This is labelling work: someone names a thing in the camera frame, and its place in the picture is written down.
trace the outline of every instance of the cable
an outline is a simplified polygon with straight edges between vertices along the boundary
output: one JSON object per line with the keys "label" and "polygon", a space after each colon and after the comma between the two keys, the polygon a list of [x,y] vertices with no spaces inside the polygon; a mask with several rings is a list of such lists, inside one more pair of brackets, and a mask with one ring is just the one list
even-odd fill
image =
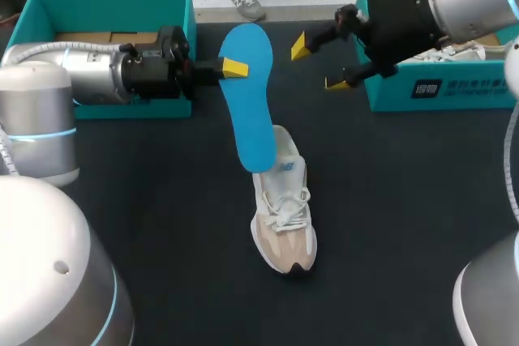
{"label": "cable", "polygon": [[11,155],[7,150],[6,140],[8,140],[7,134],[3,131],[2,127],[0,126],[0,156],[2,157],[3,163],[7,167],[9,174],[12,176],[19,176],[18,169],[16,169],[15,164],[11,159]]}
{"label": "cable", "polygon": [[88,51],[88,52],[98,52],[98,53],[129,52],[132,55],[135,55],[135,47],[132,44],[97,45],[97,44],[87,44],[84,42],[49,42],[48,44],[34,46],[33,48],[31,48],[29,50],[25,50],[24,52],[17,55],[7,65],[20,64],[22,61],[26,60],[27,58],[35,56],[37,54],[50,52],[50,51],[54,51],[54,50],[63,50],[63,49],[76,49],[76,50],[84,50],[84,51]]}
{"label": "cable", "polygon": [[504,155],[503,155],[503,166],[504,166],[504,181],[506,183],[506,191],[508,192],[508,199],[510,200],[510,206],[512,207],[513,215],[516,217],[519,223],[519,207],[517,206],[516,195],[513,192],[512,183],[512,166],[510,164],[510,150],[512,149],[513,131],[515,129],[517,118],[519,117],[519,103],[516,104],[513,109],[508,128],[506,129],[506,135],[504,136]]}

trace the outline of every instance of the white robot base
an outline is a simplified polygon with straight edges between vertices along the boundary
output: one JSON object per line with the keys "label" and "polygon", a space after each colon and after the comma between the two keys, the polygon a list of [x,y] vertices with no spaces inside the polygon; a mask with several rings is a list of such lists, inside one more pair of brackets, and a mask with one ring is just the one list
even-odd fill
{"label": "white robot base", "polygon": [[454,287],[453,311],[465,346],[519,344],[519,234],[467,265]]}
{"label": "white robot base", "polygon": [[29,177],[0,177],[0,344],[128,346],[130,298],[83,213]]}

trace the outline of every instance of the robotic arm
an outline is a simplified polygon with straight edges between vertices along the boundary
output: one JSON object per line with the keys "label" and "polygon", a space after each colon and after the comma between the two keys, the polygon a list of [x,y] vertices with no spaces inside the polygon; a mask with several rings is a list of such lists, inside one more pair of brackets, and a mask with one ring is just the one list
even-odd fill
{"label": "robotic arm", "polygon": [[[370,61],[344,69],[327,88],[354,88],[374,75],[390,77],[397,64],[429,49],[463,44],[509,27],[519,20],[519,0],[367,0],[337,10],[335,20],[318,32],[304,32],[292,48],[292,59],[319,51],[320,46],[354,34]],[[519,98],[519,38],[507,53],[505,76]],[[519,221],[510,177],[509,152],[514,109],[504,147],[508,195]],[[453,293],[453,313],[465,346],[519,345],[519,234],[514,233],[473,260],[459,275]]]}
{"label": "robotic arm", "polygon": [[354,88],[374,75],[390,77],[397,64],[429,49],[462,44],[511,26],[519,20],[519,0],[367,0],[366,11],[349,4],[317,32],[304,32],[292,48],[292,59],[354,34],[371,60],[350,67],[327,87]]}
{"label": "robotic arm", "polygon": [[12,46],[0,68],[0,174],[19,170],[56,186],[73,182],[79,175],[73,104],[124,105],[135,96],[181,93],[192,100],[199,86],[248,75],[246,64],[193,62],[189,52],[180,27],[162,28],[151,44]]}

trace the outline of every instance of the gray sneaker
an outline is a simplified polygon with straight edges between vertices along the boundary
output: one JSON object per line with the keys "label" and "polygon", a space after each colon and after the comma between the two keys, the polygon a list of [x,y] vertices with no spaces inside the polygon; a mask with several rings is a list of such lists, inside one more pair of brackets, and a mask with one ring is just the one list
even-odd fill
{"label": "gray sneaker", "polygon": [[257,0],[231,0],[240,15],[251,21],[262,19],[266,13]]}

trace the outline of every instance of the shoe tongue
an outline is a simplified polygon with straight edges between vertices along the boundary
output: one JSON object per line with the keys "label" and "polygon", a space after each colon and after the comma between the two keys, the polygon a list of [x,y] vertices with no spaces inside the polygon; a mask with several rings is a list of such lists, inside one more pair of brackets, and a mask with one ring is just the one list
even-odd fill
{"label": "shoe tongue", "polygon": [[[293,194],[301,196],[306,164],[301,156],[278,157],[274,166],[263,173],[264,189],[268,194],[271,204],[280,205],[280,197]],[[284,201],[282,210],[290,211],[298,207],[294,201]]]}

